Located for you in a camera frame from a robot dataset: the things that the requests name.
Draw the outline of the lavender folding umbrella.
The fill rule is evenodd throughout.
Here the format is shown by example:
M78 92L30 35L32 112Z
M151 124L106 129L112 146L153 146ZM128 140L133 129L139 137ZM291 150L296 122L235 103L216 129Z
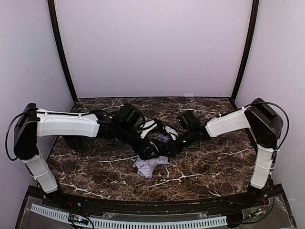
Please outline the lavender folding umbrella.
M159 142L168 142L169 137L159 134L155 139L157 143ZM168 165L169 158L166 156L159 156L157 158L148 159L148 160L141 160L139 156L137 156L137 160L133 164L133 168L137 169L137 174L146 179L152 179L153 172L156 166L159 165Z

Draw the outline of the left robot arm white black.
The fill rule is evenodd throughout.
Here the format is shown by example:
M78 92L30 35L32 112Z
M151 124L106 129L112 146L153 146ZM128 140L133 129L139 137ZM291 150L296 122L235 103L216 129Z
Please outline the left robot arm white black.
M42 190L53 194L59 192L60 185L41 156L37 146L39 137L61 135L73 142L79 136L117 139L129 144L141 159L151 159L159 156L160 150L147 133L157 124L151 121L136 127L141 117L141 112L131 104L125 104L112 113L99 109L87 113L66 113L39 109L35 103L30 103L11 121L15 124L15 158L9 157L9 160L23 161Z

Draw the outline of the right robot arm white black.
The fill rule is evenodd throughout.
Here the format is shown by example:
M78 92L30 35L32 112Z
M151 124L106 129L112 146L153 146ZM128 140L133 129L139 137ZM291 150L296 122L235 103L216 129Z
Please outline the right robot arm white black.
M274 168L276 155L287 137L281 135L284 121L275 108L287 114L281 106L261 98L234 111L218 114L205 123L201 123L192 110L187 110L177 117L184 132L167 142L160 141L158 150L162 156L175 156L195 142L244 130L256 151L250 186L263 189Z

